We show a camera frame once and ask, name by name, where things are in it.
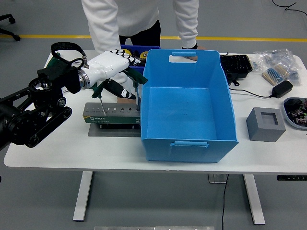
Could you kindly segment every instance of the black cable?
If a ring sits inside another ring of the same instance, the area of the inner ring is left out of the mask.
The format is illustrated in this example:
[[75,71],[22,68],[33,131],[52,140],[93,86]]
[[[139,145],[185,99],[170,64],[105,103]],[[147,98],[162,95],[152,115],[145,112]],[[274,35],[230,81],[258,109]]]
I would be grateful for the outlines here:
[[227,52],[226,54],[220,54],[220,56],[225,57],[225,56],[227,56],[228,54],[229,54],[229,52]]
[[254,95],[254,96],[257,96],[257,97],[261,97],[261,98],[271,98],[271,97],[273,97],[274,95],[272,94],[271,96],[260,96],[260,95],[257,95],[257,94],[255,94],[255,93],[252,93],[252,92],[250,92],[250,91],[247,91],[247,90],[238,90],[238,89],[231,89],[231,88],[229,88],[230,90],[234,90],[234,91],[244,91],[244,92],[248,92],[248,93],[250,93],[250,94],[252,94],[252,95]]
[[226,179],[226,183],[225,183],[225,189],[224,189],[224,195],[223,195],[222,230],[224,230],[225,192],[226,192],[228,177],[229,177],[229,174],[227,175],[227,179]]
[[79,63],[78,61],[81,61],[81,64],[77,67],[77,69],[81,69],[81,67],[84,65],[84,60],[80,57],[70,61],[69,64],[72,65],[73,63]]
[[294,6],[294,5],[296,4],[296,2],[295,2],[295,3],[293,3],[293,4],[291,4],[290,6],[280,6],[280,5],[277,5],[277,4],[274,2],[274,0],[272,0],[272,2],[275,4],[275,6],[285,7],[285,11],[298,11],[298,12],[304,13],[304,14],[307,16],[307,13],[306,13],[306,12],[304,12],[304,11],[299,11],[299,10],[289,9],[291,6]]

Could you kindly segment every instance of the gray foam block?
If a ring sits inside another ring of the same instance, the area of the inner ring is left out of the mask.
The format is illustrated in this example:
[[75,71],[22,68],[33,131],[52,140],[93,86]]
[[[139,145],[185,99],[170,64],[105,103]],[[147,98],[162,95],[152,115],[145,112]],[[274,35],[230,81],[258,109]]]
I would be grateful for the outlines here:
[[279,109],[254,107],[246,119],[249,139],[276,142],[286,131]]

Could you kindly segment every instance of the blue box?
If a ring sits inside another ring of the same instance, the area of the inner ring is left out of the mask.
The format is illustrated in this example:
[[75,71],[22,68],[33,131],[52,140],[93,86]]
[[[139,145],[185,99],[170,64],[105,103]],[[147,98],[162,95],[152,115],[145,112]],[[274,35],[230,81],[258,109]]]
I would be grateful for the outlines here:
[[[198,60],[172,62],[171,56]],[[238,144],[218,52],[153,49],[144,76],[141,139],[147,160],[219,162]]]
[[[130,50],[133,53],[135,50],[141,54],[142,52],[149,51],[151,49],[160,49],[159,46],[129,46],[129,45],[121,45],[122,49]],[[139,73],[143,74],[144,66],[130,66],[131,68],[135,69]]]

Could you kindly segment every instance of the yellow floor line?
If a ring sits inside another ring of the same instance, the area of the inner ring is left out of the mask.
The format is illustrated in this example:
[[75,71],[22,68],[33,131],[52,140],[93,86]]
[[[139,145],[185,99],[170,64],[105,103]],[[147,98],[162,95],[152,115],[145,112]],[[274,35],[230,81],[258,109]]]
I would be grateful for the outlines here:
[[[21,38],[63,38],[63,39],[90,39],[90,35],[58,35],[58,34],[25,34],[19,35]],[[0,34],[0,38],[10,36]],[[254,42],[307,42],[307,38],[269,38],[269,37],[217,37],[217,36],[198,36],[197,40],[212,41],[254,41]],[[161,40],[180,40],[178,36],[161,36]]]

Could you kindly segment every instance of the table leg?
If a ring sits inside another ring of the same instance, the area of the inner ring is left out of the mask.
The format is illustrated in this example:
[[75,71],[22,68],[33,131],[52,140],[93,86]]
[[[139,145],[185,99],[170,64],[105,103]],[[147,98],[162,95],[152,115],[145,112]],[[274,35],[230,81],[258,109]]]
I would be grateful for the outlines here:
[[211,184],[225,184],[227,180],[227,174],[208,174],[208,180]]
[[90,186],[92,181],[92,175],[93,175],[92,171],[83,171],[82,173],[75,213],[73,215],[74,221],[84,221],[87,199],[88,199],[88,194],[90,192]]
[[243,176],[254,224],[265,224],[254,175],[246,174]]

